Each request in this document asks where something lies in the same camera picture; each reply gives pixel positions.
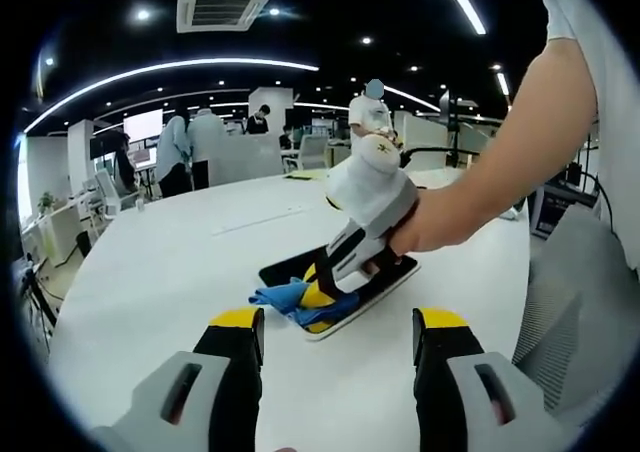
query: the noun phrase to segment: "person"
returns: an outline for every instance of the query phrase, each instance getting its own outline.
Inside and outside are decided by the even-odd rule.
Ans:
[[[136,184],[135,168],[129,160],[129,136],[118,134],[121,140],[120,146],[115,151],[113,167],[114,185],[120,197],[135,194],[138,191]]]
[[[200,109],[187,128],[191,141],[193,186],[195,190],[209,187],[209,160],[213,158],[216,145],[227,136],[224,122],[211,112]]]
[[[398,255],[459,244],[553,177],[584,144],[596,115],[599,180],[631,270],[640,266],[640,85],[625,37],[591,0],[543,0],[548,40],[531,62],[491,146],[457,182],[421,190],[415,214],[395,233]]]
[[[393,132],[393,123],[389,108],[382,102],[383,94],[384,85],[374,79],[349,104],[351,150],[355,150],[360,139],[369,134],[383,134],[392,138],[389,134]]]
[[[269,132],[267,115],[271,113],[271,107],[262,105],[255,114],[247,120],[247,134],[266,134]]]
[[[187,136],[189,112],[181,108],[169,120],[160,134],[156,162],[156,180],[160,185],[162,197],[191,192],[189,162],[191,160],[191,141]]]

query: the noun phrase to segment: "round table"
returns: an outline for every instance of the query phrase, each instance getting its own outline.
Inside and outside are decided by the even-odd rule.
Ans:
[[[412,174],[439,187],[459,174]],[[112,424],[132,389],[208,321],[245,306],[267,265],[327,243],[346,217],[322,181],[224,185],[121,213],[80,268],[51,343],[49,372],[81,424]],[[411,311],[465,317],[485,350],[511,358],[529,266],[526,213],[496,219],[463,245],[414,254],[422,268],[321,342],[266,310],[259,451],[418,450]]]

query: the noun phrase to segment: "potted plant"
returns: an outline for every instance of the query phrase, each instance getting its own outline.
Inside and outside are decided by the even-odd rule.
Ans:
[[[47,211],[51,210],[54,201],[55,199],[53,198],[53,195],[51,195],[51,192],[45,192],[42,194],[42,197],[40,197],[40,201],[38,202],[40,215],[44,215]]]

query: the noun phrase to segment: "ceiling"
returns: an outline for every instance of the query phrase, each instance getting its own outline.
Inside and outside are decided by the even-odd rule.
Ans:
[[[105,124],[118,123],[124,112],[113,111],[156,99],[128,113],[151,110],[165,101],[170,108],[206,105],[211,96],[214,103],[246,101],[246,91],[165,98],[219,89],[252,90],[274,86],[276,81],[293,87],[300,101],[326,99],[340,106],[347,106],[372,78],[436,104],[440,86],[446,84],[479,105],[474,114],[503,117],[505,98],[490,67],[502,64],[511,90],[516,89],[544,46],[546,13],[541,0],[470,2],[486,35],[475,33],[455,0],[270,0],[247,32],[191,34],[176,32],[177,0],[75,0],[45,39],[40,62],[43,96],[36,100],[34,93],[25,101],[17,123],[28,126],[61,99],[98,80],[160,63],[214,57],[290,61],[317,66],[319,71],[217,64],[136,75],[60,107],[30,134],[64,130],[65,122],[83,118],[104,116]],[[269,15],[270,7],[278,7],[280,15]],[[144,23],[134,18],[141,8],[150,12]],[[364,36],[373,43],[363,45]],[[52,66],[44,62],[49,57],[54,59]],[[412,72],[412,66],[418,71]],[[414,112],[426,110],[393,94],[387,93],[385,99],[392,110],[400,105]],[[231,113],[231,108],[217,112]]]

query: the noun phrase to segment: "air conditioning vent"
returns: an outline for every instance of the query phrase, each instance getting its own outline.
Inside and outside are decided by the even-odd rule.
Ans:
[[[178,0],[178,33],[244,32],[269,0]]]

